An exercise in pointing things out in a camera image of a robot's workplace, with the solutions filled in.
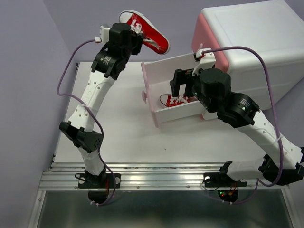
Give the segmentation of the drawer pink front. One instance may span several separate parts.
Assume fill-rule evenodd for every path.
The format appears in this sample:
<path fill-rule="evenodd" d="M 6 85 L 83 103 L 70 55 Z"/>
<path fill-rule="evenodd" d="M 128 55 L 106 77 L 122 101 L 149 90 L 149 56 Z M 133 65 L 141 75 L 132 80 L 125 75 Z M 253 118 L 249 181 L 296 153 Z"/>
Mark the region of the drawer pink front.
<path fill-rule="evenodd" d="M 193 52 L 197 52 L 200 44 L 203 48 L 217 49 L 220 45 L 213 34 L 204 15 L 200 13 L 197 17 L 197 22 L 194 30 L 191 48 Z M 216 63 L 215 68 L 221 69 L 223 72 L 228 71 L 229 63 L 223 51 L 214 52 Z"/>
<path fill-rule="evenodd" d="M 202 114 L 206 109 L 199 101 L 193 101 L 174 107 L 165 107 L 160 96 L 171 93 L 170 81 L 176 69 L 192 69 L 196 66 L 193 54 L 185 54 L 150 63 L 141 63 L 145 84 L 145 93 L 155 126 L 168 121 Z"/>

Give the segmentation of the red sneaker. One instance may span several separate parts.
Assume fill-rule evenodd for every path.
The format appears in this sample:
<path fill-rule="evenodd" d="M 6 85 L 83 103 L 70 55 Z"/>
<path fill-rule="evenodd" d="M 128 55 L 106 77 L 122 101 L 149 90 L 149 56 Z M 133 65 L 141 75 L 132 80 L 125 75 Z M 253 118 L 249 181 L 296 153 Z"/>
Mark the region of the red sneaker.
<path fill-rule="evenodd" d="M 187 96 L 178 96 L 173 97 L 171 94 L 162 94 L 159 97 L 159 102 L 164 108 L 171 108 L 191 102 L 197 101 L 195 97 L 187 97 Z"/>
<path fill-rule="evenodd" d="M 133 32 L 143 35 L 143 44 L 155 53 L 165 55 L 169 52 L 168 39 L 142 13 L 124 10 L 119 15 L 119 22 L 130 25 Z"/>

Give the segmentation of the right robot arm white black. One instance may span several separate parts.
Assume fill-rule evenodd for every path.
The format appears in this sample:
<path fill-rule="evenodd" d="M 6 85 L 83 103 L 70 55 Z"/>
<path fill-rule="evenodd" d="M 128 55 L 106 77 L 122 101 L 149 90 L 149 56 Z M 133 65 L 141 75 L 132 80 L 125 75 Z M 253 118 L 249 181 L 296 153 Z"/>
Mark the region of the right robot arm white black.
<path fill-rule="evenodd" d="M 209 113 L 253 140 L 264 155 L 251 161 L 227 161 L 217 174 L 210 175 L 210 187 L 228 187 L 234 182 L 265 179 L 284 186 L 301 181 L 304 177 L 303 148 L 297 147 L 283 135 L 278 137 L 274 126 L 267 120 L 258 104 L 248 95 L 231 91 L 231 77 L 217 68 L 177 69 L 170 81 L 172 95 L 185 85 L 185 96 L 195 97 Z"/>

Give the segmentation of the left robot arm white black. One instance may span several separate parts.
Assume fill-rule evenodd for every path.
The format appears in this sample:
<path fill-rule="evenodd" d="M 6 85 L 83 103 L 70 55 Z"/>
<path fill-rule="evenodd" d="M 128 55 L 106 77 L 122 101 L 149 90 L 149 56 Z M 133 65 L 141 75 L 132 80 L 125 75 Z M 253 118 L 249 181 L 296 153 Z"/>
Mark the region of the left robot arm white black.
<path fill-rule="evenodd" d="M 101 187 L 106 182 L 106 164 L 100 156 L 104 133 L 94 131 L 94 125 L 99 125 L 96 115 L 130 56 L 140 53 L 143 40 L 140 25 L 115 23 L 112 27 L 101 26 L 100 36 L 94 42 L 104 45 L 92 62 L 82 97 L 70 96 L 79 105 L 66 122 L 60 123 L 59 129 L 81 153 L 85 173 L 78 180 L 83 183 Z"/>

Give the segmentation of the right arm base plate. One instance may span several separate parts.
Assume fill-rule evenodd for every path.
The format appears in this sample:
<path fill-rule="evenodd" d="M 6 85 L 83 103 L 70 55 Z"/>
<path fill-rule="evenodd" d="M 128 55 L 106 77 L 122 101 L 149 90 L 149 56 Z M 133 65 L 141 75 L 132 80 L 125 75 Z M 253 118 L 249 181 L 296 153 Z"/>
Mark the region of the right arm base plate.
<path fill-rule="evenodd" d="M 235 181 L 225 174 L 210 172 L 205 173 L 201 185 L 207 191 L 216 191 L 223 202 L 235 203 L 239 196 L 238 188 L 246 187 L 247 182 Z"/>

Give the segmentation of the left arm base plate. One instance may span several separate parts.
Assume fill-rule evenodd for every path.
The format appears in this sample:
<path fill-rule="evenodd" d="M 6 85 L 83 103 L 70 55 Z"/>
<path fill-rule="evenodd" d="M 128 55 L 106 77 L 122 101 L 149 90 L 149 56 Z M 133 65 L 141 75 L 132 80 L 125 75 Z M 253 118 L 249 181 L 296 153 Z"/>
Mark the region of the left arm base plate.
<path fill-rule="evenodd" d="M 114 193 L 120 188 L 121 174 L 102 172 L 99 176 L 88 172 L 76 173 L 74 177 L 78 180 L 78 189 L 88 190 L 88 199 L 91 205 L 100 207 L 109 204 Z"/>

